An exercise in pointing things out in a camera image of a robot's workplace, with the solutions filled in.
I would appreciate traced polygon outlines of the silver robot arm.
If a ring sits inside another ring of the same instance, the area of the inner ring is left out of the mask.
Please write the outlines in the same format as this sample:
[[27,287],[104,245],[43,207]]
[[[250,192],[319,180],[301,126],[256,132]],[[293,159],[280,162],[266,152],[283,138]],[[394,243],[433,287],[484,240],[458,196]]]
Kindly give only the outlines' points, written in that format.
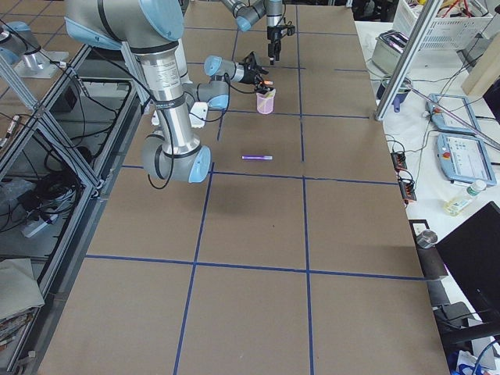
[[251,4],[223,0],[222,3],[235,18],[240,31],[249,31],[262,18],[266,19],[267,55],[270,65],[279,62],[282,39],[293,36],[296,32],[295,25],[286,20],[286,4],[278,0],[255,1]]
[[230,82],[250,84],[260,94],[272,91],[254,53],[243,62],[210,56],[204,63],[210,82],[190,83],[180,43],[184,17],[177,1],[68,1],[65,21],[73,39],[108,50],[128,43],[140,62],[161,127],[146,137],[141,153],[151,177],[188,183],[206,178],[211,151],[191,129],[195,103],[227,108]]

